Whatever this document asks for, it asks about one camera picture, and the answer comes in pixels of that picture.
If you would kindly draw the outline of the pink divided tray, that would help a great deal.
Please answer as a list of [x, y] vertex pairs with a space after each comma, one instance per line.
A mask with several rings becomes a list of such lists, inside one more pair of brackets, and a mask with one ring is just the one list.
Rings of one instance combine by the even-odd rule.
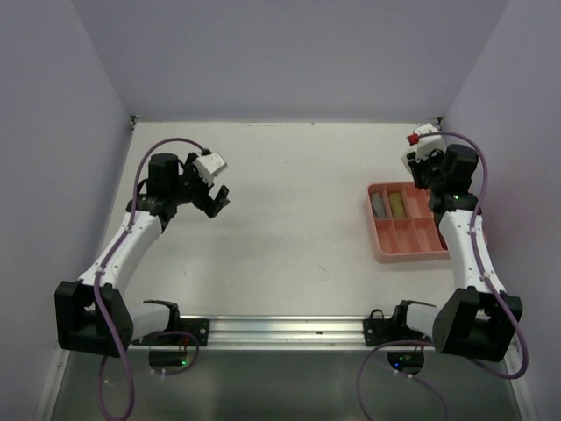
[[[408, 217], [392, 217], [387, 194], [401, 192]], [[382, 194], [388, 219], [373, 215], [370, 196]], [[373, 256], [382, 264], [448, 260], [474, 262], [472, 235], [485, 243], [482, 223], [471, 226], [469, 210], [453, 210], [435, 220], [429, 208], [430, 193], [412, 182], [373, 183], [366, 188], [366, 219], [373, 244]]]

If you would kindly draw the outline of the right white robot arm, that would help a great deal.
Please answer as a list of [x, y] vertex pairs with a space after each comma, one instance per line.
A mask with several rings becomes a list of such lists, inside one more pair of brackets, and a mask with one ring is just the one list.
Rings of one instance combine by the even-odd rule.
[[440, 353], [499, 362], [521, 319], [522, 301], [507, 293], [486, 248], [479, 199], [470, 191], [479, 156], [469, 146], [420, 140], [403, 159], [416, 187], [430, 193], [456, 288], [441, 307], [401, 301], [392, 316], [392, 337], [407, 345], [425, 336]]

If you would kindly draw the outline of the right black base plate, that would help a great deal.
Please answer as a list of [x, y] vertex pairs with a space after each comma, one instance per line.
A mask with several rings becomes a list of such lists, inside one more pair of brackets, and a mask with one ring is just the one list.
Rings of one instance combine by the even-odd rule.
[[380, 309], [372, 310], [370, 316], [363, 320], [362, 326], [366, 347], [403, 340], [431, 342], [427, 335], [406, 326], [405, 309], [401, 306], [396, 306], [389, 318], [386, 318]]

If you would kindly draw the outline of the olive and cream underwear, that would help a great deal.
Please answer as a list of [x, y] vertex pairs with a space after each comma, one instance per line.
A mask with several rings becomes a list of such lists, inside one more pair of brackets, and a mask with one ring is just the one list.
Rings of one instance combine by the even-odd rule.
[[395, 191], [387, 194], [392, 217], [395, 219], [404, 219], [408, 217], [405, 202], [401, 192]]

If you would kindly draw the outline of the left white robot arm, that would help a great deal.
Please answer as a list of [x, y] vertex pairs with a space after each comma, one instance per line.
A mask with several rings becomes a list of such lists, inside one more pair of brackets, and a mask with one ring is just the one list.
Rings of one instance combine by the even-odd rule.
[[208, 218], [230, 202], [221, 186], [212, 196], [224, 157], [208, 149], [181, 160], [173, 153], [145, 155], [138, 165], [134, 190], [117, 233], [76, 281], [63, 281], [54, 292], [58, 343], [81, 353], [118, 357], [131, 342], [153, 335], [162, 344], [180, 338], [176, 303], [150, 299], [133, 309], [124, 293], [151, 245], [167, 229], [177, 210], [193, 204]]

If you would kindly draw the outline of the aluminium mounting rail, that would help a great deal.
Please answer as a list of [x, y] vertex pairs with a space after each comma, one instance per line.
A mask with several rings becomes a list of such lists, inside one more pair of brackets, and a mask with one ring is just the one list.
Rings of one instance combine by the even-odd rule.
[[358, 351], [366, 316], [182, 316], [207, 318], [208, 351]]

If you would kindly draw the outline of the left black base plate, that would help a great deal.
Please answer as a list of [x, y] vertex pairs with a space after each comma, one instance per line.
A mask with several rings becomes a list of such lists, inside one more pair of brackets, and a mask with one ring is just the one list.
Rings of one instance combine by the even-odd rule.
[[194, 336], [200, 347], [208, 345], [210, 321], [207, 318], [180, 318], [172, 328], [166, 330], [166, 334], [150, 335], [144, 337], [141, 344], [146, 346], [193, 346], [195, 342], [179, 334], [169, 332], [186, 332]]

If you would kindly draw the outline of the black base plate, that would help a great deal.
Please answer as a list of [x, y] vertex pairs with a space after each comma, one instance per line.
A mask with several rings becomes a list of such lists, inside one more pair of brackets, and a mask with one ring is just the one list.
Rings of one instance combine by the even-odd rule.
[[210, 321], [207, 318], [180, 318], [172, 328], [166, 330], [166, 334], [150, 335], [144, 337], [141, 344], [146, 346], [193, 346], [195, 342], [179, 334], [169, 332], [186, 332], [194, 336], [200, 347], [208, 345]]
[[401, 306], [396, 306], [389, 318], [386, 318], [380, 309], [372, 310], [370, 316], [363, 320], [362, 326], [366, 347], [403, 340], [431, 342], [427, 335], [406, 326], [405, 309]]

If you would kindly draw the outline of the grey and cream underwear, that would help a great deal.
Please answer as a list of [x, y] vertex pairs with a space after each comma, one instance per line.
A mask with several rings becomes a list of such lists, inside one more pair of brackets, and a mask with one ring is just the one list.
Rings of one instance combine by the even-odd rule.
[[373, 215], [378, 219], [388, 219], [387, 209], [381, 193], [374, 192], [370, 196]]

